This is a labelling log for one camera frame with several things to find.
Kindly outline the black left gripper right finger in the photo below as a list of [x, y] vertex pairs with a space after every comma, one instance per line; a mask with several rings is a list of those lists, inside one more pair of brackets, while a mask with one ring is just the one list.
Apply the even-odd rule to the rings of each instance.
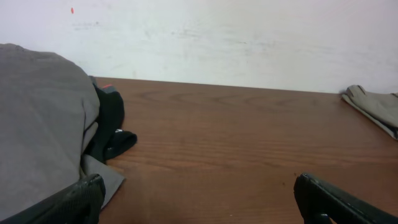
[[294, 197], [304, 224], [397, 223], [397, 217], [308, 173], [296, 178]]

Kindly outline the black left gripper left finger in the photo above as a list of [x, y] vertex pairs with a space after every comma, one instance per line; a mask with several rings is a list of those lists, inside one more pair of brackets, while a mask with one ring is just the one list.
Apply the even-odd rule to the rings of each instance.
[[2, 224], [97, 224], [106, 189], [102, 176], [91, 174]]

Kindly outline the grey cargo shorts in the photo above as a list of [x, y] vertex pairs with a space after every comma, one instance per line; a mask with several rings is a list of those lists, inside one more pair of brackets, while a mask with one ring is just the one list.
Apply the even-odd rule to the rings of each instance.
[[51, 52], [1, 46], [1, 218], [11, 217], [90, 174], [105, 201], [124, 177], [84, 153], [100, 101], [89, 76]]

